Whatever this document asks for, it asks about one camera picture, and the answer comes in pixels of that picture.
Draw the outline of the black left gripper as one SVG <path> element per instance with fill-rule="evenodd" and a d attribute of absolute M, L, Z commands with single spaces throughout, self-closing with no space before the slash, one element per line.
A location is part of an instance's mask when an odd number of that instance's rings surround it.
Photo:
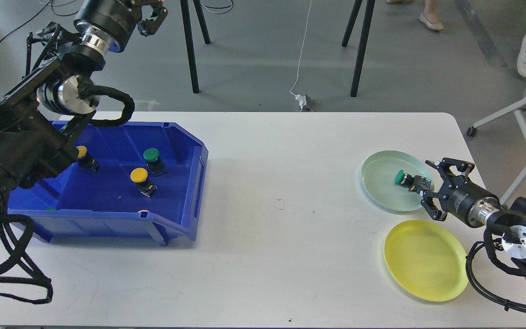
<path fill-rule="evenodd" d="M 141 20 L 144 6 L 149 6 L 152 14 Z M 167 15 L 163 0 L 136 0 L 136 6 L 131 0 L 86 0 L 77 13 L 74 26 L 79 32 L 84 32 L 88 26 L 104 31 L 113 39 L 109 51 L 121 53 L 136 25 L 141 35 L 155 35 Z"/>

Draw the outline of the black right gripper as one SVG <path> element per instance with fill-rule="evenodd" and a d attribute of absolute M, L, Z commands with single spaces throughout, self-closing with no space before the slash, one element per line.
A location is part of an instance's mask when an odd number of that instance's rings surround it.
<path fill-rule="evenodd" d="M 425 164 L 436 169 L 444 184 L 440 192 L 422 190 L 421 205 L 434 221 L 445 221 L 447 213 L 452 214 L 468 227 L 486 225 L 488 217 L 500 208 L 497 196 L 469 180 L 475 164 L 465 160 L 443 158 L 439 162 L 426 160 Z M 441 200 L 437 208 L 434 199 Z"/>

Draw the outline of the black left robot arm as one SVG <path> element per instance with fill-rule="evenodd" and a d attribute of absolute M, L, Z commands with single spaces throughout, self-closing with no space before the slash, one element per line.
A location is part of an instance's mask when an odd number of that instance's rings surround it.
<path fill-rule="evenodd" d="M 51 22 L 36 36 L 45 43 L 33 68 L 0 99 L 0 283 L 35 285 L 44 298 L 2 297 L 32 304 L 52 301 L 52 281 L 29 258 L 35 231 L 27 215 L 8 214 L 11 191 L 55 178 L 76 160 L 75 141 L 86 125 L 118 127 L 134 112 L 134 100 L 90 76 L 105 65 L 107 52 L 120 53 L 134 29 L 154 35 L 168 12 L 161 0 L 86 0 L 75 33 Z"/>

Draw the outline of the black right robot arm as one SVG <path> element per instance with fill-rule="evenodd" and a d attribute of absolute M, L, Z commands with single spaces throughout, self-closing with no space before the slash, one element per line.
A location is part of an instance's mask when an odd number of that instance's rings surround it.
<path fill-rule="evenodd" d="M 430 179 L 420 176 L 406 175 L 397 178 L 396 184 L 419 194 L 423 208 L 435 221 L 444 221 L 452 214 L 468 227 L 484 227 L 482 241 L 475 242 L 466 256 L 466 277 L 482 297 L 505 310 L 526 313 L 526 304 L 492 293 L 473 272 L 474 257 L 484 249 L 499 270 L 526 278 L 526 198 L 520 196 L 510 207 L 501 204 L 497 196 L 469 178 L 474 163 L 443 158 L 439 162 L 427 160 L 426 164 L 440 174 L 443 182 L 438 191 L 431 189 Z"/>

